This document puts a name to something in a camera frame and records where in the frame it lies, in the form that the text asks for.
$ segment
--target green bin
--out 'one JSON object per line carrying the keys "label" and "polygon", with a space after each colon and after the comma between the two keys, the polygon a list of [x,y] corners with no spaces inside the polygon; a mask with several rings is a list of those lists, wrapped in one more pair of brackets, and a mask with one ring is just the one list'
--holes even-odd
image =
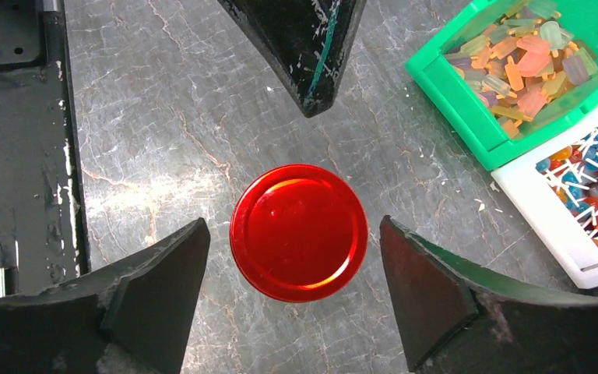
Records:
{"label": "green bin", "polygon": [[[579,122],[598,105],[598,75],[547,105],[510,139],[443,54],[482,33],[522,0],[474,0],[406,64],[407,71],[437,105],[455,131],[489,171],[514,160]],[[597,55],[598,2],[556,0],[561,26],[584,40]]]}

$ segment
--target red jar lid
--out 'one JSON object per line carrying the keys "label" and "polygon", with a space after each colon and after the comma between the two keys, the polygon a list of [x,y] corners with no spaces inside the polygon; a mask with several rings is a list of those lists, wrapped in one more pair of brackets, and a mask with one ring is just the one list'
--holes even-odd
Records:
{"label": "red jar lid", "polygon": [[258,178],[230,221],[230,247],[244,278],[283,302],[335,293],[359,270],[367,246],[368,224],[354,191],[311,165]]}

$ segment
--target pile of popsicle charms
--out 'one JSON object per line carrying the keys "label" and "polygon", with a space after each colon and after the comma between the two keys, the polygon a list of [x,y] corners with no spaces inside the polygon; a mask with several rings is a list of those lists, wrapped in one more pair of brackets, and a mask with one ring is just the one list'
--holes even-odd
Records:
{"label": "pile of popsicle charms", "polygon": [[536,169],[598,246],[598,126]]}
{"label": "pile of popsicle charms", "polygon": [[445,55],[510,138],[553,99],[598,74],[596,56],[558,23],[552,0],[522,0]]}

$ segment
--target green paint mark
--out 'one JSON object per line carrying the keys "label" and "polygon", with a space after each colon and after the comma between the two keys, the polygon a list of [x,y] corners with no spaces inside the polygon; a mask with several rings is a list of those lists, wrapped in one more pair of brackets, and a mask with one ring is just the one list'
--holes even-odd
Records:
{"label": "green paint mark", "polygon": [[320,76],[322,76],[322,70],[324,70],[324,64],[326,62],[326,58],[329,55],[329,49],[331,48],[331,39],[333,38],[333,31],[336,29],[336,20],[338,18],[338,11],[340,10],[340,1],[336,4],[336,7],[331,12],[331,16],[329,17],[329,24],[326,28],[326,40],[324,40],[324,48],[322,49],[322,53],[320,54],[320,59],[318,61],[317,66],[315,67],[315,74],[313,74],[313,81],[311,82],[311,86],[308,88],[308,95],[306,95],[306,100],[310,100],[313,97],[313,92],[315,92],[315,88],[318,85]]}

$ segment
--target red metal cap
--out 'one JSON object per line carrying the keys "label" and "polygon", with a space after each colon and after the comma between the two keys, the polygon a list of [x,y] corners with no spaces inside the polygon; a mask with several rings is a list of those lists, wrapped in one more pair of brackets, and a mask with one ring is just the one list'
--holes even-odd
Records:
{"label": "red metal cap", "polygon": [[239,270],[283,302],[312,302],[344,287],[361,267],[368,223],[354,191],[330,171],[287,165],[253,182],[230,221]]}

